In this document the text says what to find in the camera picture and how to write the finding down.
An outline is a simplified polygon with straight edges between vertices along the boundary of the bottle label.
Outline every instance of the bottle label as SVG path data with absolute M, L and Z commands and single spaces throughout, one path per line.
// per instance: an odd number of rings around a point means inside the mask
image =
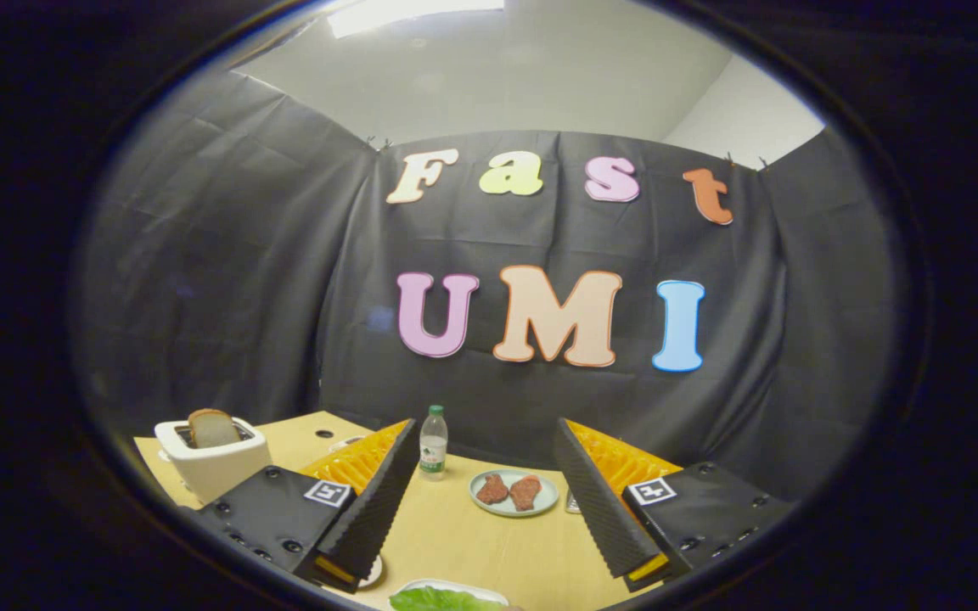
M 420 469 L 428 473 L 440 473 L 443 471 L 443 457 L 446 453 L 445 448 L 432 448 L 423 444 Z

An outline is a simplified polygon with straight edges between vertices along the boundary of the blue letter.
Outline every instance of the blue letter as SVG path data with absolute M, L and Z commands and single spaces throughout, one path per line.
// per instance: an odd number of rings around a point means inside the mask
M 694 371 L 704 362 L 696 353 L 696 310 L 704 287 L 684 281 L 660 282 L 655 292 L 666 302 L 663 349 L 651 364 L 663 371 Z

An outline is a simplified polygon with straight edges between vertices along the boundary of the orange letter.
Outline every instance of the orange letter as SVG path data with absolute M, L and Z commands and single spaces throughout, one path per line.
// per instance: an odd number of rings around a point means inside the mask
M 541 267 L 509 266 L 500 271 L 509 287 L 508 321 L 504 341 L 492 349 L 502 361 L 524 362 L 535 355 L 527 344 L 527 329 L 535 330 L 542 356 L 552 361 L 576 330 L 564 360 L 578 367 L 608 367 L 616 356 L 610 350 L 610 319 L 614 294 L 621 276 L 610 272 L 587 272 L 560 305 L 550 279 Z
M 451 165 L 458 161 L 458 150 L 408 154 L 403 161 L 407 162 L 407 166 L 402 170 L 402 177 L 399 177 L 399 186 L 395 188 L 394 193 L 387 196 L 387 204 L 410 204 L 412 201 L 418 201 L 424 194 L 424 191 L 419 189 L 422 179 L 426 187 L 435 185 L 440 178 L 440 171 L 443 171 L 443 163 Z
M 686 171 L 682 178 L 694 184 L 696 210 L 704 219 L 719 225 L 729 225 L 734 220 L 734 214 L 719 205 L 719 193 L 727 194 L 727 185 L 712 177 L 711 170 Z

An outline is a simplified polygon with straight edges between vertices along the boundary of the yellow letter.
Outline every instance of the yellow letter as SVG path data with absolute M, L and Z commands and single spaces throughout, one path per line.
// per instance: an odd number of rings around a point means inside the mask
M 573 329 L 576 336 L 564 360 L 578 367 L 608 367 L 616 356 L 610 350 L 610 319 L 621 276 L 587 272 L 560 305 L 550 279 L 541 267 L 509 266 L 500 271 L 509 287 L 508 321 L 504 341 L 492 349 L 502 361 L 524 362 L 535 355 L 527 344 L 527 329 L 535 330 L 542 356 L 552 361 Z
M 478 186 L 485 193 L 511 193 L 532 196 L 542 188 L 538 172 L 542 169 L 540 156 L 528 151 L 512 151 L 489 159 L 492 170 L 481 175 Z
M 402 170 L 402 177 L 399 177 L 399 186 L 395 188 L 394 193 L 387 196 L 387 204 L 410 204 L 412 201 L 418 201 L 424 194 L 424 191 L 419 189 L 422 179 L 426 187 L 435 185 L 440 178 L 440 171 L 443 171 L 443 163 L 451 165 L 458 161 L 458 150 L 408 154 L 403 161 L 407 162 L 407 166 Z

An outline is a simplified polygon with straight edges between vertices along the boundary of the white wall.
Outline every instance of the white wall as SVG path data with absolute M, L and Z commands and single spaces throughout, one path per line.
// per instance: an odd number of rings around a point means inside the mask
M 734 55 L 663 143 L 761 169 L 818 135 L 825 125 L 763 70 Z

